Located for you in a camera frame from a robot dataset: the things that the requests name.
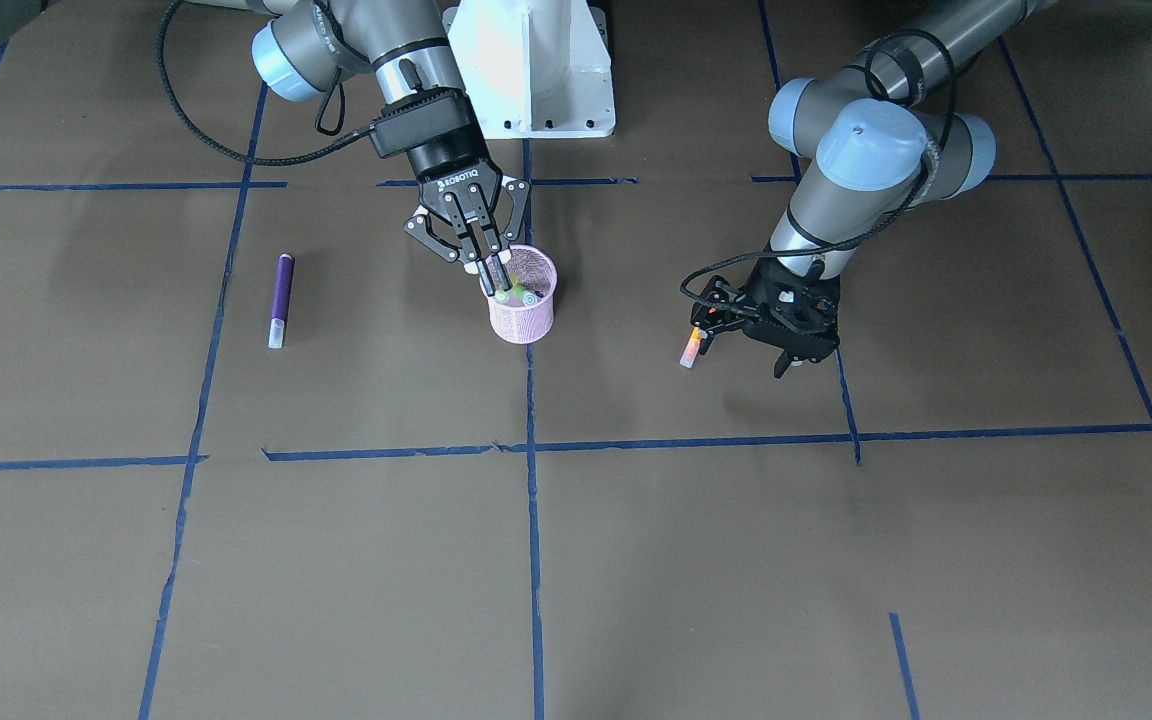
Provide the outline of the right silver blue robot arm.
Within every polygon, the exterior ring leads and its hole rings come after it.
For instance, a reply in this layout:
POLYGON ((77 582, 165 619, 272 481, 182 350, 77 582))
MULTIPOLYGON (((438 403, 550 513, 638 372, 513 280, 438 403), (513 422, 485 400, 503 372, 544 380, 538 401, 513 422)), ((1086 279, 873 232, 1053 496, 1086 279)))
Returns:
POLYGON ((371 74, 384 97, 379 118, 344 131, 320 127, 329 145, 289 158, 259 158, 223 146, 192 120, 185 128, 227 158, 291 167, 367 138, 376 156, 406 156, 419 209, 404 228, 447 263, 477 276, 485 296, 511 291, 507 265, 521 233, 530 187, 503 176, 490 156, 434 1, 251 1, 270 14, 251 53, 262 82, 289 101, 329 104, 344 82, 371 74))

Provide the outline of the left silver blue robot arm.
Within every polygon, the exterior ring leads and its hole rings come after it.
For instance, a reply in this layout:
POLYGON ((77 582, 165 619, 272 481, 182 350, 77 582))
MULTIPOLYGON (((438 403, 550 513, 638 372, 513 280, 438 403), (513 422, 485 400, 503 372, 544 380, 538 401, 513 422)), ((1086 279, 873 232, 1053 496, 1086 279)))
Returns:
POLYGON ((841 275, 856 250, 893 219, 929 200, 973 190, 996 159, 995 132, 961 114, 916 105, 958 74, 1044 1, 933 1, 918 18, 870 41, 824 79, 791 79, 774 96, 768 131, 808 160, 756 260, 735 293, 736 327, 776 347, 774 376, 838 350, 841 275))

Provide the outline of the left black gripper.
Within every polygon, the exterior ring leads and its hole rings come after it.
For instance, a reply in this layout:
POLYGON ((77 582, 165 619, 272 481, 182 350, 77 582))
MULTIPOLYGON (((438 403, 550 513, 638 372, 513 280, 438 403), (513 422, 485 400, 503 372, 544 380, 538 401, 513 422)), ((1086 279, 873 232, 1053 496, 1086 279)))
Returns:
POLYGON ((823 363, 838 350, 841 278, 824 273, 826 263, 818 258, 809 262, 803 275, 786 268, 780 259, 759 259, 740 287, 741 306, 755 316, 741 320, 738 331, 780 350, 773 365, 776 379, 791 366, 823 363))

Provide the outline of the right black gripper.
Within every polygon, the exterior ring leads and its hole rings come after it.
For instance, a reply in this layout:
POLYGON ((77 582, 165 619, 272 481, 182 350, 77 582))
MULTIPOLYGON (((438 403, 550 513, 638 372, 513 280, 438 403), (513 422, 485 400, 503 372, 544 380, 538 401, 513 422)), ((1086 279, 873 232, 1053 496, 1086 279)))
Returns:
POLYGON ((507 263, 524 237, 532 185, 506 176, 486 143, 470 135, 445 135, 404 156, 419 190, 408 236, 440 260, 465 265, 488 300, 511 291, 507 263))

